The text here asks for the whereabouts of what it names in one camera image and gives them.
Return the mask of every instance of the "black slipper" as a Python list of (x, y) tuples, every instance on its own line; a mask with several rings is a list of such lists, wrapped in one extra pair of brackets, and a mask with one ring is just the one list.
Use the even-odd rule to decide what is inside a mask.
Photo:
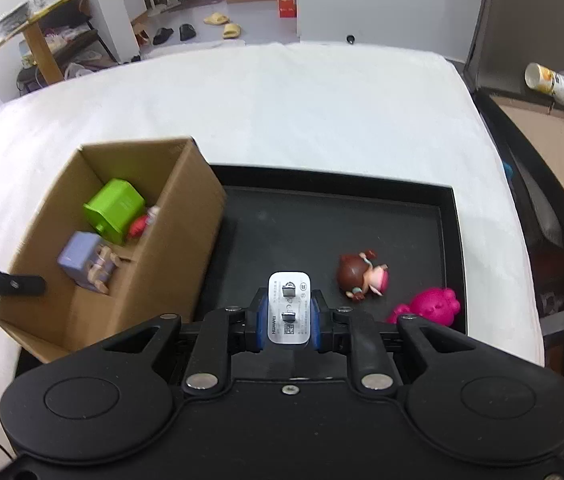
[(184, 23), (179, 26), (179, 40), (187, 41), (197, 36), (197, 32), (190, 23)]
[(157, 34), (153, 36), (153, 44), (154, 45), (161, 45), (165, 43), (175, 32), (172, 28), (159, 28)]

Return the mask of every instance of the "pink toy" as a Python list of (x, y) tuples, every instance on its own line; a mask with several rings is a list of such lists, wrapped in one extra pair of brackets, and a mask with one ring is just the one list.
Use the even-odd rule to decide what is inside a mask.
[(455, 299), (455, 293), (452, 289), (435, 286), (420, 292), (411, 301), (411, 306), (405, 304), (396, 306), (386, 321), (396, 323), (401, 314), (417, 314), (429, 321), (450, 326), (459, 311), (460, 302)]

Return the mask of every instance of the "doll figurine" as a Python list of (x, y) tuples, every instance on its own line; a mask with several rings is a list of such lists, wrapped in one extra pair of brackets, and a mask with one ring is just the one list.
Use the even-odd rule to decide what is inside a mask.
[(460, 311), (460, 302), (455, 299), (452, 288), (427, 288), (420, 292), (411, 305), (400, 304), (386, 322), (396, 323), (401, 314), (417, 314), (440, 325), (450, 326)]
[(362, 301), (370, 289), (381, 296), (389, 285), (388, 266), (373, 267), (370, 260), (377, 258), (374, 251), (343, 254), (337, 267), (337, 285), (353, 301)]
[(81, 231), (73, 233), (57, 263), (79, 286), (102, 294), (108, 294), (107, 282), (121, 265), (100, 235)]

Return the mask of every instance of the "red toy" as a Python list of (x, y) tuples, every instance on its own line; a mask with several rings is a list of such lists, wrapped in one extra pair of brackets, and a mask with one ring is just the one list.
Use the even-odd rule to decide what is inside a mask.
[(158, 206), (149, 208), (146, 215), (136, 218), (128, 229), (129, 238), (139, 238), (146, 228), (153, 223), (159, 212)]
[(420, 292), (411, 306), (400, 304), (386, 320), (388, 323), (396, 323), (401, 314), (417, 314), (429, 321), (440, 325), (450, 326), (455, 315), (460, 311), (460, 302), (455, 299), (455, 293), (451, 288), (427, 288)]

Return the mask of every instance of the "screw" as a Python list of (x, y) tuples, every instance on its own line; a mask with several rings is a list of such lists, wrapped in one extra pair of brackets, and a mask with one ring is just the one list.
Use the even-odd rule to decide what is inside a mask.
[(217, 384), (217, 377), (213, 374), (193, 374), (187, 378), (187, 386), (195, 390), (208, 390)]
[(393, 386), (393, 378), (386, 374), (368, 374), (362, 377), (362, 385), (369, 390), (385, 390)]
[(282, 386), (282, 393), (285, 395), (297, 395), (300, 393), (300, 389), (294, 384), (285, 384)]

